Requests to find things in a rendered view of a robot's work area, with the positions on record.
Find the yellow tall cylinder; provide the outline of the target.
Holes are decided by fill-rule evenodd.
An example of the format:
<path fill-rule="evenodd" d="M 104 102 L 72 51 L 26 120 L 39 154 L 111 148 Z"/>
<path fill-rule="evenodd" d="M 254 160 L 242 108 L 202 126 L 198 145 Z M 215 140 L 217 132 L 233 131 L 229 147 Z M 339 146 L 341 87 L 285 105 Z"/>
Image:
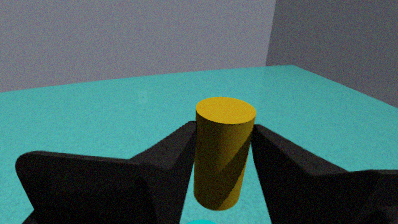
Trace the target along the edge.
<path fill-rule="evenodd" d="M 238 202 L 255 116 L 249 103 L 230 97 L 196 105 L 193 193 L 204 208 L 221 211 Z"/>

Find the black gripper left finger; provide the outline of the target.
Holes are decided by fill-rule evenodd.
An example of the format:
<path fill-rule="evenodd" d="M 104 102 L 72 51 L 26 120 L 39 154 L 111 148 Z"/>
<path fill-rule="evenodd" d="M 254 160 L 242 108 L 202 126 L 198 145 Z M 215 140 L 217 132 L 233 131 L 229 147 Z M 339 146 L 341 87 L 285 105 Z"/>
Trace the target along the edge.
<path fill-rule="evenodd" d="M 180 224 L 195 160 L 197 121 L 130 159 L 44 150 L 18 156 L 15 171 L 34 209 L 63 207 Z"/>

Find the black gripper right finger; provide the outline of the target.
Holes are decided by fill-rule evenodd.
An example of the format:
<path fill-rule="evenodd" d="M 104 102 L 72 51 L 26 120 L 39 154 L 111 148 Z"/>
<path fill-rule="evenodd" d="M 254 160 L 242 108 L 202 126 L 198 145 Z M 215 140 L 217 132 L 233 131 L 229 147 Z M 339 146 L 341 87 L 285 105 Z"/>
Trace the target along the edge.
<path fill-rule="evenodd" d="M 347 171 L 260 124 L 250 143 L 271 224 L 366 224 L 398 206 L 398 169 Z"/>

